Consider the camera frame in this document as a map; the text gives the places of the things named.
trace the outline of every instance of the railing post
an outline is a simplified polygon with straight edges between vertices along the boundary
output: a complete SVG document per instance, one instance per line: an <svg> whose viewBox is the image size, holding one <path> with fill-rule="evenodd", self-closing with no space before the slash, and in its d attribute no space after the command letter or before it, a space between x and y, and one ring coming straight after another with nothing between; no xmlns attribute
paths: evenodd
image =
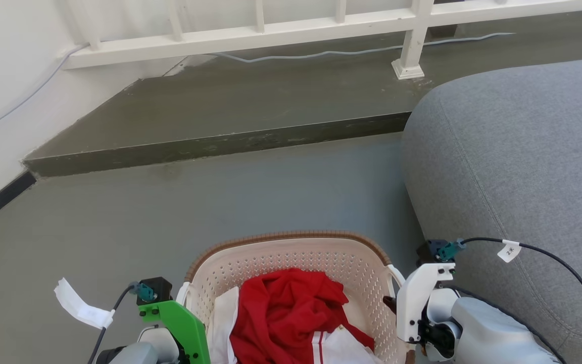
<svg viewBox="0 0 582 364"><path fill-rule="evenodd" d="M179 0L176 3L178 5L178 11L183 17L183 22L181 27L183 28L184 32L194 32L195 28L192 25L192 18L190 17L190 5L188 4L187 0Z"/></svg>
<svg viewBox="0 0 582 364"><path fill-rule="evenodd" d="M264 33L264 3L263 0L255 0L255 17L257 19L256 30Z"/></svg>
<svg viewBox="0 0 582 364"><path fill-rule="evenodd" d="M412 11L415 16L413 30L406 32L404 48L401 50L401 58L392 62L399 80L423 77L423 71L419 65L419 58L425 42L425 33L428 30L429 17L432 13L434 0L413 0Z"/></svg>
<svg viewBox="0 0 582 364"><path fill-rule="evenodd" d="M345 12L347 7L347 0L336 0L335 4L335 22L342 24L345 22Z"/></svg>
<svg viewBox="0 0 582 364"><path fill-rule="evenodd" d="M91 50L99 50L100 35L98 34L98 29L95 26L93 19L91 18L87 0L69 0L69 7L71 8L73 18L75 18L80 32L89 43Z"/></svg>
<svg viewBox="0 0 582 364"><path fill-rule="evenodd" d="M176 0L166 0L168 3L168 16L170 25L172 26L172 36L175 41L183 40L183 30L181 29L181 21L178 18L178 11L176 9Z"/></svg>

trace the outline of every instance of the concrete step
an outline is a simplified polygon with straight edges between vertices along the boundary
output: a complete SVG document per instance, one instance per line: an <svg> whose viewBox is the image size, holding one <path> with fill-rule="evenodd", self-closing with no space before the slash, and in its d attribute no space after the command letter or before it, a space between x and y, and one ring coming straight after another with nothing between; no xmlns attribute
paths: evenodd
<svg viewBox="0 0 582 364"><path fill-rule="evenodd" d="M214 58L174 76L139 80L26 157L37 177L169 163L402 130L429 90L479 72L582 59L582 12L460 25L427 46L424 78L398 81L400 51L245 64ZM243 58L360 51L403 33L232 53Z"/></svg>

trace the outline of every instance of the white cloth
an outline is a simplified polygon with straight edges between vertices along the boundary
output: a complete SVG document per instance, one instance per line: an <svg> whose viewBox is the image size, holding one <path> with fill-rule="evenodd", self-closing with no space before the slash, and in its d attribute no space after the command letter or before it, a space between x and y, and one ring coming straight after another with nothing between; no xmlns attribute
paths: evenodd
<svg viewBox="0 0 582 364"><path fill-rule="evenodd" d="M314 364L383 364L343 326L331 334L315 332L312 340Z"/></svg>
<svg viewBox="0 0 582 364"><path fill-rule="evenodd" d="M215 309L210 314L206 334L211 364L237 363L233 346L230 344L230 333L237 320L238 302L239 287L233 287L215 299Z"/></svg>

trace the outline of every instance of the brown basket rim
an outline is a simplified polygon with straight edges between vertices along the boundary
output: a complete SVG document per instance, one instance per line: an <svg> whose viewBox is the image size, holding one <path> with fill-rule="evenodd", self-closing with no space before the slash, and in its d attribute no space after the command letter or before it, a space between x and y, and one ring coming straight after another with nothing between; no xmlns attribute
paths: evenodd
<svg viewBox="0 0 582 364"><path fill-rule="evenodd" d="M203 264L212 254L215 254L224 249L229 249L232 247L246 246L249 244L256 244L261 242L275 241L275 240L286 240L286 239L301 239L301 238L344 238L349 240L355 240L361 244L369 247L374 251L374 253L381 259L384 265L390 265L390 257L383 251L383 249L374 241L369 238L364 237L358 233L353 233L351 231L338 231L338 230L305 230L305 231L282 231L279 233L268 233L261 235L254 235L251 237L239 238L228 240L226 242L215 244L214 246L206 249L199 257L194 260L190 265L190 268L185 274L185 282L192 282L195 278L195 274L199 270L201 264Z"/></svg>

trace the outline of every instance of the black cable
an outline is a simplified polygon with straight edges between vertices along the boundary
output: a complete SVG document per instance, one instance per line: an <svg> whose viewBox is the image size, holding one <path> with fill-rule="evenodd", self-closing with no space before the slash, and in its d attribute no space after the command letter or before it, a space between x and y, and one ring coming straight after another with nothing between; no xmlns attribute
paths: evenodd
<svg viewBox="0 0 582 364"><path fill-rule="evenodd" d="M470 239L463 240L460 244L466 244L467 242L475 242L475 241L480 241L480 240L485 240L487 242L498 242L498 243L503 242L502 239L496 239L496 238L470 238ZM559 258L556 255L549 253L548 251L541 249L539 247L535 247L535 246L531 246L529 244L523 244L523 243L519 243L519 244L521 247L524 247L526 249L531 249L533 251L538 251L538 253L543 253L543 254L549 256L550 258L556 260L556 262L559 262L561 265L563 265L563 267L567 268L567 270L570 271L571 274L573 274L573 276L576 277L576 279L578 279L580 285L582 285L582 278L580 277L580 275L572 267L570 267L570 265L568 263L564 262L564 260L562 260L561 258Z"/></svg>
<svg viewBox="0 0 582 364"><path fill-rule="evenodd" d="M113 309L118 309L118 306L120 306L120 302L123 300L123 298L125 298L125 295L127 295L127 292L131 291L133 288L134 288L133 284L131 286L125 288L122 295L120 295L120 297L118 297L118 300L116 301L116 304L114 305ZM95 359L95 355L98 353L98 349L100 348L100 343L102 343L102 337L105 335L106 331L107 331L106 327L103 327L102 330L100 330L100 335L98 336L98 340L95 342L93 352L91 353L91 357L89 358L89 361L87 362L87 364L93 363L93 359Z"/></svg>
<svg viewBox="0 0 582 364"><path fill-rule="evenodd" d="M461 245L464 245L467 242L480 242L480 241L501 243L502 242L502 239L496 239L496 238L470 238L470 239L462 240L462 242L460 242L460 244Z"/></svg>
<svg viewBox="0 0 582 364"><path fill-rule="evenodd" d="M536 331L536 329L534 329L533 327L527 325L527 323L525 323L524 320L522 320L518 316L510 313L506 309L503 309L502 307L500 307L500 306L492 303L491 301L489 301L489 300L487 300L487 299L485 299L483 297L480 297L480 296L476 295L475 293L473 293L473 292L471 292L469 290L465 290L464 288L460 288L460 287L455 286L453 284L444 284L442 287L443 288L450 288L451 290L454 290L454 291L457 291L457 292L462 292L465 295L471 296L471 297L473 297L474 299L477 299L477 300L481 300L485 304L487 304L487 305L489 305L489 306L491 306L491 307L493 307L495 309L498 309L499 311L501 311L502 313L504 313L507 316L511 316L520 325L523 325L524 327L527 328L527 330L531 331L532 334L538 336L538 338L540 339L540 341L543 344L545 344L545 346L547 346L549 348L549 350L552 351L552 354L555 355L555 357L557 359L559 359L562 364L567 364L567 362L565 361L565 359L563 359L563 357L560 355L560 353L549 343L549 341L547 341L547 339L545 339L545 337L542 334L540 334L538 331Z"/></svg>

